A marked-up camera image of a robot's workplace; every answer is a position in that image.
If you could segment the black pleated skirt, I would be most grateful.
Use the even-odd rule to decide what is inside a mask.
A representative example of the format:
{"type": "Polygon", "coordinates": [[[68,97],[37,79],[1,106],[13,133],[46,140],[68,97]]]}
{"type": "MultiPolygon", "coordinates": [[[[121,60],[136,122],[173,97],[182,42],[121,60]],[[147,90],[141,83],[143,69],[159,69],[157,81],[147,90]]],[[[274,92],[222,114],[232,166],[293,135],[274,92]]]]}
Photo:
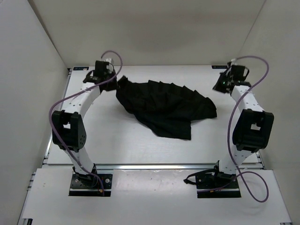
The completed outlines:
{"type": "Polygon", "coordinates": [[[136,83],[125,76],[118,86],[116,98],[124,109],[159,137],[191,140],[192,121],[217,117],[213,101],[186,86],[136,83]]]}

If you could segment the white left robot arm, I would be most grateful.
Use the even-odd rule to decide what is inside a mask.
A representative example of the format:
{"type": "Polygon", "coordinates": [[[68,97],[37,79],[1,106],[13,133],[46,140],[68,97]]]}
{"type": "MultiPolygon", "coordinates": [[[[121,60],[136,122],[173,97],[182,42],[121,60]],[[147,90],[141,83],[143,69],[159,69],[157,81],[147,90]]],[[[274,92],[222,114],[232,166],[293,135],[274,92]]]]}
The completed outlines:
{"type": "Polygon", "coordinates": [[[88,187],[96,185],[98,175],[84,147],[87,135],[83,118],[100,96],[102,89],[114,81],[116,72],[113,59],[97,60],[95,68],[83,79],[80,94],[71,97],[71,101],[63,110],[54,111],[51,115],[53,143],[66,152],[74,165],[74,172],[82,176],[83,183],[88,187]]]}

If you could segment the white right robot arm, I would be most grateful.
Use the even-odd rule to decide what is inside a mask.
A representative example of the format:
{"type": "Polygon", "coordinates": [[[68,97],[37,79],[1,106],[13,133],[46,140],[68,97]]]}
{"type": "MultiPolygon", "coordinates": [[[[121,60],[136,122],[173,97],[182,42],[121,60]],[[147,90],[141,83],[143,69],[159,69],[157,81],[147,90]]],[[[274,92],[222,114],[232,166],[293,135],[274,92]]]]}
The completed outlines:
{"type": "Polygon", "coordinates": [[[238,166],[269,142],[274,115],[258,104],[251,84],[246,81],[248,74],[246,66],[231,60],[213,87],[217,92],[229,94],[236,103],[233,109],[240,112],[234,129],[227,130],[229,155],[216,163],[215,173],[210,176],[210,183],[216,188],[231,180],[238,166]]]}

